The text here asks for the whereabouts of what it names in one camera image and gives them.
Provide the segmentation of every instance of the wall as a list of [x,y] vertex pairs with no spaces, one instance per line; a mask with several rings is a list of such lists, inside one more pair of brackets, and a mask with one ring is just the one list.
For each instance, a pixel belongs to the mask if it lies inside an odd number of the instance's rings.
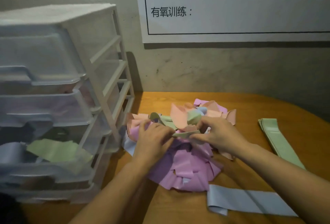
[[330,49],[319,44],[144,46],[137,0],[0,0],[0,9],[102,2],[118,5],[135,90],[260,93],[330,118]]

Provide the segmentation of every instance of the person's left arm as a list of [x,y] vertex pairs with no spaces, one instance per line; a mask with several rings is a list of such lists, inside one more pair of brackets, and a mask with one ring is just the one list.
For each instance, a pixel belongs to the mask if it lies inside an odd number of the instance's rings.
[[70,224],[118,223],[131,197],[153,165],[163,157],[173,142],[174,130],[149,120],[141,123],[139,139],[130,163],[77,214]]

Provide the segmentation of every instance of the person's right hand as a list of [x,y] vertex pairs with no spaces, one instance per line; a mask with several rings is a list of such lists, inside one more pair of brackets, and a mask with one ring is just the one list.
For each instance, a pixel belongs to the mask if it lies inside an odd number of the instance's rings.
[[[211,127],[210,133],[204,134],[208,127]],[[248,143],[240,132],[223,118],[202,116],[197,128],[202,134],[192,134],[190,138],[212,144],[220,152],[235,155],[239,148]]]

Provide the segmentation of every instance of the person's right arm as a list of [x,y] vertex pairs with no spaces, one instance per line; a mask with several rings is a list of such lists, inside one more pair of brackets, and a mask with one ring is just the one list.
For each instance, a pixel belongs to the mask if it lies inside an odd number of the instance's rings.
[[255,170],[285,202],[307,223],[330,223],[330,183],[280,157],[249,143],[230,122],[202,117],[197,127],[209,134],[190,138],[212,144]]

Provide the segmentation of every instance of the person's left hand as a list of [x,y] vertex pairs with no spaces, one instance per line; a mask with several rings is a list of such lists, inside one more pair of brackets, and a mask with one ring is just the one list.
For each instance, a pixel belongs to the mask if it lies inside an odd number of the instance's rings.
[[174,138],[175,130],[159,123],[151,124],[147,130],[145,126],[150,120],[145,120],[139,127],[139,138],[136,143],[132,162],[148,172],[153,165],[166,153]]

